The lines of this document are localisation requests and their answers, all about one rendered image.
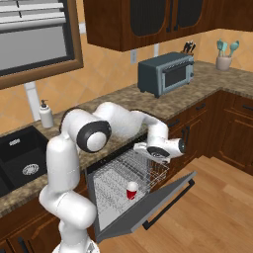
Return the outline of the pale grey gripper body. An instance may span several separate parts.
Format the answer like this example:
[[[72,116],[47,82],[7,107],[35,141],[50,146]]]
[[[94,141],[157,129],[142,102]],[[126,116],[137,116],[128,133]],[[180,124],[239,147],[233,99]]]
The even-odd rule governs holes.
[[[136,143],[133,146],[133,150],[141,155],[148,155],[149,152],[147,151],[147,144],[146,142],[140,142],[140,143]]]

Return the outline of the red and white cup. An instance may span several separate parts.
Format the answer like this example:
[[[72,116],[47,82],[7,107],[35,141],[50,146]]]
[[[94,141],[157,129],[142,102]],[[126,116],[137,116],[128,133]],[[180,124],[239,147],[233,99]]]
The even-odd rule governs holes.
[[[126,197],[129,200],[133,200],[138,190],[138,184],[136,182],[129,182],[126,187]]]

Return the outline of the grey dishwasher door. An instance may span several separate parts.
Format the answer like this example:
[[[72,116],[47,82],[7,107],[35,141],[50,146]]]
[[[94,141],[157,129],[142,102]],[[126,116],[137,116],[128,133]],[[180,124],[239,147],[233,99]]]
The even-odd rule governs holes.
[[[96,218],[93,223],[93,238],[97,243],[100,243],[108,238],[132,233],[147,220],[152,221],[189,186],[189,181],[194,180],[196,175],[197,172],[193,171],[155,192],[145,195],[103,230],[100,229],[99,220]]]

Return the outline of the dark wood cupboard door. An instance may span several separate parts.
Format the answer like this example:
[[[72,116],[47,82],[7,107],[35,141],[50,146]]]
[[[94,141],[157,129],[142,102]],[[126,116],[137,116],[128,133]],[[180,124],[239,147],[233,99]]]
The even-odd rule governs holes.
[[[184,155],[173,158],[170,162],[171,174],[177,174],[182,168],[198,157],[208,139],[209,112],[203,112],[199,116],[187,121],[182,127],[185,130],[186,152]],[[171,137],[182,137],[181,130],[170,134]]]
[[[216,156],[253,176],[253,119],[226,111],[218,134]]]

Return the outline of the glass cupboard door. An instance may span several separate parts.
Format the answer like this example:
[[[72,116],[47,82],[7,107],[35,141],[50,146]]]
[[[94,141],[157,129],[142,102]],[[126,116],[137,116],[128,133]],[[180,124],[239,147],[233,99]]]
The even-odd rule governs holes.
[[[165,42],[170,36],[168,26],[170,0],[129,0],[131,45],[142,47]]]
[[[206,32],[212,28],[211,0],[180,0],[179,28],[182,36]]]

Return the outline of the dark wood drawer front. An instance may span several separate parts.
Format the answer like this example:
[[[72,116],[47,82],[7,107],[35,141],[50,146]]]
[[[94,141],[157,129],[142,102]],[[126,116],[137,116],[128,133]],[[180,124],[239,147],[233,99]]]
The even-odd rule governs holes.
[[[196,103],[193,105],[189,110],[188,110],[188,119],[193,119],[196,116],[200,115],[202,112],[205,112],[210,106],[212,102],[212,97],[204,98],[200,102]],[[206,106],[201,109],[201,110],[196,110],[196,107],[200,106],[202,103],[205,103]]]
[[[253,100],[242,96],[236,96],[232,108],[238,113],[253,117],[253,111],[244,109],[242,107],[243,105],[253,107]]]
[[[169,133],[172,134],[173,132],[180,130],[184,126],[186,119],[187,119],[187,115],[185,113],[180,113],[172,117],[171,119],[169,119],[166,122],[166,125],[169,128]]]

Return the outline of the grey toaster oven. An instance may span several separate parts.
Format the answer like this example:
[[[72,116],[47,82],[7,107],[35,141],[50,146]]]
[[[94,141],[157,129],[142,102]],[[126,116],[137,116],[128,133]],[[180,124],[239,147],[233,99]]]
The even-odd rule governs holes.
[[[161,95],[189,84],[194,78],[194,57],[169,52],[138,63],[137,88],[159,98]]]

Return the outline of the white soap dispenser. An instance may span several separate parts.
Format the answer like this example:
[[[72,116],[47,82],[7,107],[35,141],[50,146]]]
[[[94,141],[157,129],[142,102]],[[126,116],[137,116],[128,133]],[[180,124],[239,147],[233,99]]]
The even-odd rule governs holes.
[[[42,100],[42,104],[40,105],[39,114],[41,117],[42,126],[44,128],[53,127],[52,111],[45,100]]]

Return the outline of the wooden knife block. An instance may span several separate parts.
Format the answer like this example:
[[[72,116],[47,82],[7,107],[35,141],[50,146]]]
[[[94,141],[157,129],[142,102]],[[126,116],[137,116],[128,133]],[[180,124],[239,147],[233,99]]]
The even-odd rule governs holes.
[[[193,55],[193,51],[195,48],[196,43],[194,41],[186,42],[182,50],[182,53],[185,53],[187,55]]]

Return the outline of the beige utensil pot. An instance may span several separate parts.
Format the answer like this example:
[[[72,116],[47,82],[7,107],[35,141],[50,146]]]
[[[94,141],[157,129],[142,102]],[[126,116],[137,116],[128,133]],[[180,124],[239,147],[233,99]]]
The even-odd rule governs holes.
[[[216,58],[215,66],[220,71],[227,71],[231,64],[232,58],[229,56],[218,56]]]

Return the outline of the black kitchen sink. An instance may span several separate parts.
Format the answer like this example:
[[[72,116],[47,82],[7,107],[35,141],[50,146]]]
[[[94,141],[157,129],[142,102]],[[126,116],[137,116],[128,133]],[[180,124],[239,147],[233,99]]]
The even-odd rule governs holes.
[[[47,143],[34,126],[0,137],[0,198],[46,173]]]

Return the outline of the teal spoon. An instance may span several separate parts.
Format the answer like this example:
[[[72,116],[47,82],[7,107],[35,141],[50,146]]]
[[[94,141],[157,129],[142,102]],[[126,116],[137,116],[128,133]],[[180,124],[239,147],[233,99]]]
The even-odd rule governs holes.
[[[230,48],[229,56],[232,56],[233,53],[239,48],[239,41],[233,42],[229,48]]]

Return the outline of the dark wood sink cupboard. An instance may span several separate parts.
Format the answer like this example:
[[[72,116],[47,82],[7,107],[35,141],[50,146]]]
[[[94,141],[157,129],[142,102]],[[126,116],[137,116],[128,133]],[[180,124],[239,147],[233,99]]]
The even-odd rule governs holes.
[[[34,181],[0,198],[0,253],[24,253],[18,237],[30,253],[51,253],[60,243],[59,219],[39,203],[45,184]]]

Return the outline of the brown framed window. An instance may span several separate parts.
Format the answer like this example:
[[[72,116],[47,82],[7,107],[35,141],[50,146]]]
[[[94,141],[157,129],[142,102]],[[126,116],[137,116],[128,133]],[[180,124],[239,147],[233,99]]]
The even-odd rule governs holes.
[[[76,0],[0,0],[0,90],[82,66]]]

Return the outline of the dark wood wall cupboard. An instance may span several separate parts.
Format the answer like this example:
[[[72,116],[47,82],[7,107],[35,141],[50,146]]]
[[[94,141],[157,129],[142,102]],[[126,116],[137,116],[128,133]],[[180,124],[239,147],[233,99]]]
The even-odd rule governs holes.
[[[127,51],[131,45],[129,0],[83,0],[87,41],[101,47]],[[187,37],[174,31],[177,0],[174,0],[171,36],[167,41]],[[253,32],[253,0],[211,0],[212,28]]]

